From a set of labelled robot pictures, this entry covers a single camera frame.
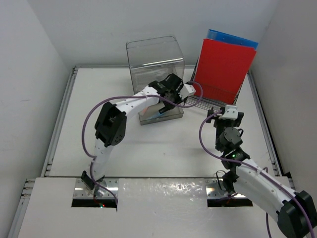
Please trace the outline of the blue folder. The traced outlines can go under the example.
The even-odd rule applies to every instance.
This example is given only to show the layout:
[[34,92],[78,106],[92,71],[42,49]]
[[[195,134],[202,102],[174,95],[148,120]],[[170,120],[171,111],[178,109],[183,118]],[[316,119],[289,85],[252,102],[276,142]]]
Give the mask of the blue folder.
[[254,50],[258,47],[258,42],[248,40],[242,37],[238,37],[235,35],[227,34],[224,32],[216,31],[213,29],[209,29],[207,33],[207,38],[211,40],[216,40],[228,44],[240,45],[244,47],[251,47]]

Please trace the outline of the clear plastic drawer organizer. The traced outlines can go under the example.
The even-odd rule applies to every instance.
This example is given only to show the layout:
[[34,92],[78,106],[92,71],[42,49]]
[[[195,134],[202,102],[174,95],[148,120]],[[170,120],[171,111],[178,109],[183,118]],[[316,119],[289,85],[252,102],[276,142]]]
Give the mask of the clear plastic drawer organizer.
[[[185,62],[179,44],[173,36],[130,41],[126,43],[126,51],[134,94],[149,83],[161,81],[172,73],[183,78]],[[148,119],[159,112],[164,103],[166,102],[160,100],[158,104],[148,107],[143,116],[139,115],[140,125],[183,117],[183,110],[175,107],[157,119]]]

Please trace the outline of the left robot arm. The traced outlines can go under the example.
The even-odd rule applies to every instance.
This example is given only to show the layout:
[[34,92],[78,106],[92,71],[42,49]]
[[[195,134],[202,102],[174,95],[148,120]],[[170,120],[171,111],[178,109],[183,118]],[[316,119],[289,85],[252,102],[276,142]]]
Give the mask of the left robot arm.
[[[123,141],[129,119],[151,106],[163,103],[159,114],[175,107],[183,107],[183,102],[195,94],[195,88],[185,83],[176,74],[170,74],[161,81],[153,81],[133,96],[115,96],[95,105],[87,114],[81,131],[84,153],[91,158],[88,171],[83,171],[81,180],[89,190],[95,189],[104,177],[104,166],[110,158],[114,146]],[[94,125],[95,153],[87,150],[85,143],[86,126],[93,112],[100,108]]]

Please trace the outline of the red folder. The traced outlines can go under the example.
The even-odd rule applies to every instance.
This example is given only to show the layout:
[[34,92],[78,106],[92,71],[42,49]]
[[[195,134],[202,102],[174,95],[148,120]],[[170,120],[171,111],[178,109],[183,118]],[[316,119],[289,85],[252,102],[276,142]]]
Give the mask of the red folder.
[[251,66],[256,50],[205,38],[195,81],[236,93]]

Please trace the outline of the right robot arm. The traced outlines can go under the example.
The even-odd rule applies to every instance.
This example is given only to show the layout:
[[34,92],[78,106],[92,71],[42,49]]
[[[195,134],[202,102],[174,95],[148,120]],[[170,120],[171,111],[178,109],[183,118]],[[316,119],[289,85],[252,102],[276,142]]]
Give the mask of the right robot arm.
[[314,237],[317,210],[312,197],[284,186],[259,167],[243,151],[243,130],[240,124],[244,113],[234,105],[227,105],[219,112],[208,110],[207,122],[216,128],[215,148],[228,172],[222,184],[228,193],[240,193],[262,208],[277,223],[287,238]]

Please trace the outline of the blue cap clear marker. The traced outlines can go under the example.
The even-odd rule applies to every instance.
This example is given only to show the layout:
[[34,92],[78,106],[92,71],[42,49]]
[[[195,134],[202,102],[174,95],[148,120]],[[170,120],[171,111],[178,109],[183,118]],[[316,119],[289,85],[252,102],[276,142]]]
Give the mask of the blue cap clear marker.
[[153,114],[152,116],[150,116],[148,119],[157,119],[161,116],[161,114],[159,112]]

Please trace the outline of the orange cap clear marker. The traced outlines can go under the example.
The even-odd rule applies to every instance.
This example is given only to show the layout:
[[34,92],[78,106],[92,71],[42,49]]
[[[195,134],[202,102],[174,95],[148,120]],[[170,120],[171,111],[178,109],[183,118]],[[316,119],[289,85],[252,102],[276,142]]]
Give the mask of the orange cap clear marker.
[[142,111],[139,112],[139,115],[143,116],[148,110],[148,107],[144,108]]

